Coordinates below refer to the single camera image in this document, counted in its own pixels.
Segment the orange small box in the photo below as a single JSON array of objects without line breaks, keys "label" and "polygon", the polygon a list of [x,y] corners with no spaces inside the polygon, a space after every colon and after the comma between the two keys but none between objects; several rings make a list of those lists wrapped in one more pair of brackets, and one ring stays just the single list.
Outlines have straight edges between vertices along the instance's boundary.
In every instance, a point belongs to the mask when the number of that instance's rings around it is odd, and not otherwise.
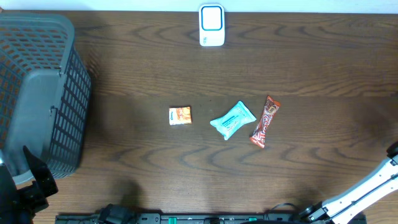
[{"label": "orange small box", "polygon": [[169,125],[192,124],[191,107],[169,108]]}]

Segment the teal white wipes packet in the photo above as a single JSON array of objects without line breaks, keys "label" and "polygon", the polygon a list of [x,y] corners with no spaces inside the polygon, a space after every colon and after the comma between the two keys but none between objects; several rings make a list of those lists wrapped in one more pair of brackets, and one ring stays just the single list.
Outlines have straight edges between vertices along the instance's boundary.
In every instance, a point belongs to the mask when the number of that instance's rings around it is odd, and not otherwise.
[{"label": "teal white wipes packet", "polygon": [[242,101],[238,101],[224,116],[210,121],[210,124],[227,141],[239,128],[254,122],[256,117]]}]

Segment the red patterned packet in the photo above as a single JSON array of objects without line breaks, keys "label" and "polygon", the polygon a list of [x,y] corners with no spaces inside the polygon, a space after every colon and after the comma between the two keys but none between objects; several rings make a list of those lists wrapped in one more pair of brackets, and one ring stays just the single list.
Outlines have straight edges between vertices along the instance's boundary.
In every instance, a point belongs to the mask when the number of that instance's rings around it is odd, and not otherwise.
[{"label": "red patterned packet", "polygon": [[268,96],[262,111],[261,118],[252,136],[249,138],[252,143],[261,148],[265,148],[267,129],[279,108],[280,103],[274,100],[271,96]]}]

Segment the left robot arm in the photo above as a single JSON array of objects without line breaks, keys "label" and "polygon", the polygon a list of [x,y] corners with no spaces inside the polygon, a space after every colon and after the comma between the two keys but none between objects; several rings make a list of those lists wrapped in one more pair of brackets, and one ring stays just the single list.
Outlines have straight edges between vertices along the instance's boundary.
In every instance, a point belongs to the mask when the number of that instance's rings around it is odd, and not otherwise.
[{"label": "left robot arm", "polygon": [[[49,207],[47,198],[58,192],[56,181],[46,163],[23,147],[34,180],[18,189],[5,163],[1,163],[1,223],[33,224],[36,213]],[[109,204],[94,215],[59,215],[56,223],[134,224],[137,215],[128,209]]]}]

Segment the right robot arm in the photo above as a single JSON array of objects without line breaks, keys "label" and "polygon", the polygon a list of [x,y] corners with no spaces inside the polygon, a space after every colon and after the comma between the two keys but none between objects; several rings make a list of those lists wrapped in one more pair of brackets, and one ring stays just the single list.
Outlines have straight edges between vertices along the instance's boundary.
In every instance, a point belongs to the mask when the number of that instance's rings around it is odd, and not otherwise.
[{"label": "right robot arm", "polygon": [[369,175],[347,191],[306,208],[299,214],[307,223],[347,224],[365,208],[397,190],[397,143]]}]

